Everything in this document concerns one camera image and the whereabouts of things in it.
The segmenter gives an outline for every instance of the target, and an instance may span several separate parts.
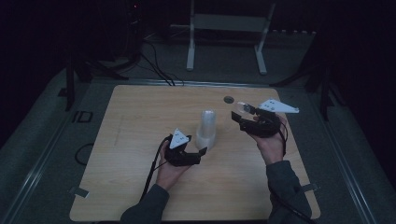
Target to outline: wood grain surface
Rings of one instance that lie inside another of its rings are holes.
[[[264,161],[255,142],[231,121],[233,105],[224,103],[224,96],[254,106],[269,98],[279,100],[273,89],[117,86],[80,184],[90,195],[76,196],[71,219],[120,220],[128,207],[138,203],[158,146],[169,133],[179,128],[192,135],[187,150],[197,151],[195,132],[206,109],[217,114],[216,143],[201,164],[192,166],[171,189],[163,220],[268,218],[272,205]],[[285,160],[305,185],[309,179],[289,124],[288,129]],[[319,217],[314,193],[306,195],[312,218]]]

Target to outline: tape piece on table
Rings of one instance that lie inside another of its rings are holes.
[[[78,187],[71,188],[69,190],[69,193],[71,193],[72,195],[78,195],[83,198],[88,198],[88,196],[90,195],[89,191],[87,191],[85,189],[78,188]]]
[[[307,192],[309,190],[315,191],[315,190],[319,189],[317,184],[307,184],[307,185],[302,186],[302,188],[303,188],[303,192]]]

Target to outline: dark floor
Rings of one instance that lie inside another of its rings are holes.
[[[185,85],[268,88],[297,71],[312,38],[306,34],[269,34],[263,52],[266,76],[258,72],[249,40],[220,40],[217,46],[207,39],[197,41],[191,72],[185,68],[188,42],[183,30],[175,32],[170,42],[155,34],[148,35],[147,40],[156,50],[161,69]],[[151,45],[145,44],[142,52],[155,61]],[[165,85],[148,68],[148,62],[141,60],[122,72],[128,81],[101,76],[90,84],[76,81],[77,100],[70,112],[64,111],[65,99],[57,96],[65,86],[65,71],[51,81],[0,151],[0,202],[5,223],[75,223],[68,217],[74,200],[68,191],[79,185],[84,172],[84,166],[75,161],[75,153],[94,142],[116,85]],[[338,104],[332,95],[330,121],[324,121],[318,112],[319,90],[307,93],[305,82],[303,77],[276,89],[282,101],[297,105],[301,111],[288,119],[310,181],[319,186],[315,191],[321,210],[317,223],[396,223],[396,193],[359,124],[348,107]],[[72,122],[76,111],[91,111],[92,122]]]

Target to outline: forearm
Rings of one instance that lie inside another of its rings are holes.
[[[268,187],[284,202],[298,209],[306,216],[311,216],[311,209],[297,175],[289,161],[279,161],[267,165]],[[273,210],[268,223],[305,223],[290,210],[282,206],[274,195],[271,196]]]
[[[142,202],[127,209],[121,216],[121,224],[161,223],[163,209],[169,199],[169,193],[158,185],[153,185]]]

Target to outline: sleeve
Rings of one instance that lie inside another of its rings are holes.
[[[300,180],[291,169],[289,161],[279,161],[266,168],[268,187],[272,190],[271,203],[273,210],[268,218],[269,224],[304,223],[300,217],[294,215],[275,199],[275,193],[282,201],[290,204],[299,212],[311,217],[312,211],[300,185]]]
[[[121,216],[120,224],[157,224],[161,223],[163,209],[169,193],[158,185],[153,185],[142,202],[128,208]]]

